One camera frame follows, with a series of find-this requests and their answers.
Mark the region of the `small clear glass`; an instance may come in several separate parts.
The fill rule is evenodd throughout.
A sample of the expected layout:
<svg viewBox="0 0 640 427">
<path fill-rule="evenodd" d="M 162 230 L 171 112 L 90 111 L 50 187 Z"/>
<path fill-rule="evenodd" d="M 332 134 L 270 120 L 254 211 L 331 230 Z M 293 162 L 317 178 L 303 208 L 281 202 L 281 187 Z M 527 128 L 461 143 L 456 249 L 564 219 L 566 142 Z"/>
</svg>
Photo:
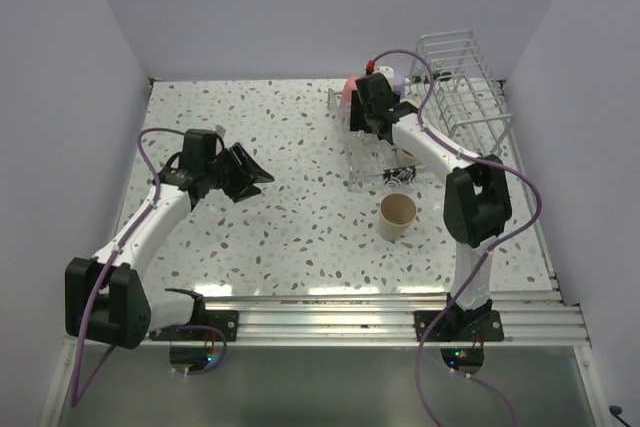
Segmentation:
<svg viewBox="0 0 640 427">
<path fill-rule="evenodd" d="M 351 107 L 346 106 L 345 108 L 341 109 L 339 111 L 339 118 L 343 124 L 349 125 L 351 118 Z"/>
</svg>

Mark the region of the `pink plastic cup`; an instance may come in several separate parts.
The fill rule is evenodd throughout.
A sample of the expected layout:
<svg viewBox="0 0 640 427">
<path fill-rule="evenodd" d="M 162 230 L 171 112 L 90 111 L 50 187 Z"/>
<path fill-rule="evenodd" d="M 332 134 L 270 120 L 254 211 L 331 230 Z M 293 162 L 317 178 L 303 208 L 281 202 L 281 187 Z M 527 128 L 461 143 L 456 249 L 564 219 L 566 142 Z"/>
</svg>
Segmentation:
<svg viewBox="0 0 640 427">
<path fill-rule="evenodd" d="M 340 109 L 349 109 L 352 103 L 352 94 L 357 91 L 356 81 L 361 77 L 360 74 L 350 76 L 343 86 L 339 108 Z"/>
</svg>

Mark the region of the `beige plastic cup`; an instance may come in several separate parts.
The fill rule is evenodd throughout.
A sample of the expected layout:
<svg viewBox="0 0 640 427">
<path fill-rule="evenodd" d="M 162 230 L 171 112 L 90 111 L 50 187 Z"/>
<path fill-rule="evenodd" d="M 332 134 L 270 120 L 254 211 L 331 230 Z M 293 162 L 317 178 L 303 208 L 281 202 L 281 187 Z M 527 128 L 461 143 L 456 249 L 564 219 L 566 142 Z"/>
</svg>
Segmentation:
<svg viewBox="0 0 640 427">
<path fill-rule="evenodd" d="M 379 235 L 388 242 L 399 240 L 416 215 L 417 208 L 411 197 L 401 193 L 387 195 L 380 204 Z"/>
</svg>

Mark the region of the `large clear glass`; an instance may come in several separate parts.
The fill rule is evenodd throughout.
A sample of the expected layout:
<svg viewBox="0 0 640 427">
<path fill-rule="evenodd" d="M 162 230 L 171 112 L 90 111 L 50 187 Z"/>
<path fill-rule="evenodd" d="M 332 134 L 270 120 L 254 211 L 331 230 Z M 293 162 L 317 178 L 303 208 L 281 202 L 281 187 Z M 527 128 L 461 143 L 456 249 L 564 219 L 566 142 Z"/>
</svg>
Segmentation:
<svg viewBox="0 0 640 427">
<path fill-rule="evenodd" d="M 355 133 L 355 138 L 362 144 L 376 144 L 379 142 L 379 138 L 376 134 L 366 133 L 362 130 Z"/>
</svg>

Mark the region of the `steel cup with cork band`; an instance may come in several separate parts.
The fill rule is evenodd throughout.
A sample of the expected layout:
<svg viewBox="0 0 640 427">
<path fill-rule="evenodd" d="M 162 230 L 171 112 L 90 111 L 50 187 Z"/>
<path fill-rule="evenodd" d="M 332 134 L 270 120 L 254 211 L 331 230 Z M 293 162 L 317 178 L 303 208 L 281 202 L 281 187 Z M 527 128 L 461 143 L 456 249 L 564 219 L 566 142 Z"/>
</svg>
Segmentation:
<svg viewBox="0 0 640 427">
<path fill-rule="evenodd" d="M 411 107 L 411 110 L 414 113 L 418 112 L 418 110 L 419 110 L 419 104 L 418 103 L 416 103 L 413 99 L 408 99 L 407 103 L 409 104 L 409 106 Z"/>
</svg>

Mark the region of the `lavender plastic cup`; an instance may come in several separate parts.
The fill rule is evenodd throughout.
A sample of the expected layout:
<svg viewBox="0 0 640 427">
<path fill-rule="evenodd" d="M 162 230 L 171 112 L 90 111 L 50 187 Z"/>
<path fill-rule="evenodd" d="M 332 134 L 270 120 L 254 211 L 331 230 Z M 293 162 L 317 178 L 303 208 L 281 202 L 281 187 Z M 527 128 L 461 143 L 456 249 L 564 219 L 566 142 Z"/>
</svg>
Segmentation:
<svg viewBox="0 0 640 427">
<path fill-rule="evenodd" d="M 408 80 L 402 73 L 394 73 L 393 91 L 395 93 L 399 94 L 401 97 L 404 97 L 406 95 L 407 83 Z"/>
</svg>

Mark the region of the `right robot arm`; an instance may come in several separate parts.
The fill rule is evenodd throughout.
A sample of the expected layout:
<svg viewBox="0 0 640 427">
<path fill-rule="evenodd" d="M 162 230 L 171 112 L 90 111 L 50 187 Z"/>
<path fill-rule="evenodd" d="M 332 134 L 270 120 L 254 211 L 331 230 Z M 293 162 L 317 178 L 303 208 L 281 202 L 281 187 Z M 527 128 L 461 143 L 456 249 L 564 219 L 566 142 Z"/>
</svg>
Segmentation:
<svg viewBox="0 0 640 427">
<path fill-rule="evenodd" d="M 357 78 L 350 129 L 374 134 L 405 150 L 444 184 L 443 220 L 456 242 L 454 284 L 447 306 L 432 331 L 468 339 L 492 310 L 489 278 L 492 241 L 503 234 L 512 206 L 503 164 L 481 157 L 434 130 L 419 109 L 402 101 L 387 78 L 373 73 Z"/>
</svg>

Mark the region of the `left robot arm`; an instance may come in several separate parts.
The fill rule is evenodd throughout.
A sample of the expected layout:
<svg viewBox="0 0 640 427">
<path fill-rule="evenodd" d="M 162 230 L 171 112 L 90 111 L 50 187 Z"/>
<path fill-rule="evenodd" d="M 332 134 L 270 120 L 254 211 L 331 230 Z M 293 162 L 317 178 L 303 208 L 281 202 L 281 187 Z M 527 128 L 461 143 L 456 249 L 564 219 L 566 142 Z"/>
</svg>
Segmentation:
<svg viewBox="0 0 640 427">
<path fill-rule="evenodd" d="M 274 178 L 240 143 L 225 146 L 214 130 L 189 129 L 182 147 L 151 171 L 150 191 L 134 216 L 89 258 L 66 267 L 65 329 L 78 340 L 136 348 L 150 333 L 175 329 L 185 339 L 208 326 L 201 295 L 169 288 L 151 298 L 143 276 L 172 231 L 214 190 L 235 203 L 260 194 Z"/>
</svg>

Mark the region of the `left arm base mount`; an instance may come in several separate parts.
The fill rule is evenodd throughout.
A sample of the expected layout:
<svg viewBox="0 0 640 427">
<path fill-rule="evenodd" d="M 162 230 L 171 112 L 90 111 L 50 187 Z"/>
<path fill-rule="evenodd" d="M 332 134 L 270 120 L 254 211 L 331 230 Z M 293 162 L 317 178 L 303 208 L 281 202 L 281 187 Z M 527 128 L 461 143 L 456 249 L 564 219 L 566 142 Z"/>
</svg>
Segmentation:
<svg viewBox="0 0 640 427">
<path fill-rule="evenodd" d="M 170 344 L 169 361 L 176 372 L 198 376 L 222 366 L 229 345 L 237 340 L 238 327 L 238 311 L 204 312 L 186 325 L 150 332 L 149 340 Z"/>
</svg>

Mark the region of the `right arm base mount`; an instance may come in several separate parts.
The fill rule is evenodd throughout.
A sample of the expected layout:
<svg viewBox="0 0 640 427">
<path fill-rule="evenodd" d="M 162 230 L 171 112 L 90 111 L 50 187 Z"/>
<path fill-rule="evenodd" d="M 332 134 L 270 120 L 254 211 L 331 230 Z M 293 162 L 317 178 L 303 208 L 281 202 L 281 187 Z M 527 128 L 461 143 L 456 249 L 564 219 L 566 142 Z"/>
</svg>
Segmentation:
<svg viewBox="0 0 640 427">
<path fill-rule="evenodd" d="M 505 334 L 498 311 L 491 310 L 478 320 L 453 325 L 447 318 L 440 320 L 426 339 L 438 343 L 440 358 L 447 368 L 473 375 L 485 361 L 488 343 L 503 342 Z"/>
</svg>

